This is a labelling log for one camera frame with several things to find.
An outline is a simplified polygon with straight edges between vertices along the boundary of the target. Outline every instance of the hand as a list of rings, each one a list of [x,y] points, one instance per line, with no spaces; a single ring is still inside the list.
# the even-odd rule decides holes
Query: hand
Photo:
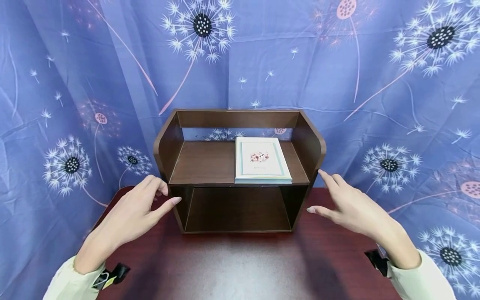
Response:
[[[144,235],[181,200],[171,198],[150,211],[157,191],[167,196],[167,184],[148,175],[126,193],[87,237],[75,258],[74,268],[80,274],[96,270],[118,247]]]
[[[318,173],[325,182],[336,210],[323,206],[312,206],[309,213],[324,216],[346,229],[363,234],[374,240],[391,233],[400,226],[369,196],[350,186],[340,175],[328,175],[322,170]]]

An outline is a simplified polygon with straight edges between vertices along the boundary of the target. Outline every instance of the blue curtain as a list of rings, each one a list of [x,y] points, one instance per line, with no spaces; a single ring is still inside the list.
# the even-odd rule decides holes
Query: blue curtain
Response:
[[[304,109],[323,169],[480,298],[478,0],[0,3],[0,298],[39,299],[114,192],[157,174],[173,108]]]

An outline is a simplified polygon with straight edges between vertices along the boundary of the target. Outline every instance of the dark brown shelf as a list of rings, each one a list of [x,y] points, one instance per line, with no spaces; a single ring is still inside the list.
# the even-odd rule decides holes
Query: dark brown shelf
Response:
[[[310,183],[290,141],[281,141],[292,184]],[[185,141],[169,184],[222,186],[235,183],[235,142]]]
[[[291,231],[279,187],[193,189],[185,233],[238,231]]]
[[[293,128],[280,146],[289,185],[235,184],[234,141],[185,141],[182,128]],[[175,110],[154,156],[182,233],[291,232],[325,157],[325,141],[301,110]]]

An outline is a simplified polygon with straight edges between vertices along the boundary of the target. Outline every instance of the white sleeve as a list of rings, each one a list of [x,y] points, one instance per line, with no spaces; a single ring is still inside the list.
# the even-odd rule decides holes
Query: white sleeve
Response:
[[[419,250],[421,264],[416,269],[402,270],[388,264],[387,277],[403,300],[456,300],[447,279],[435,262]]]
[[[105,270],[102,264],[97,270],[82,275],[73,268],[75,256],[64,262],[52,278],[43,300],[95,300],[98,290],[93,284]]]

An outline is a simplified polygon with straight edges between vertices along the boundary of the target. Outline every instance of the notebook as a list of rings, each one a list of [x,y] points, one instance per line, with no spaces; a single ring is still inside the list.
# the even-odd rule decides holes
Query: notebook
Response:
[[[237,137],[235,149],[235,183],[292,183],[287,162],[276,137]]]

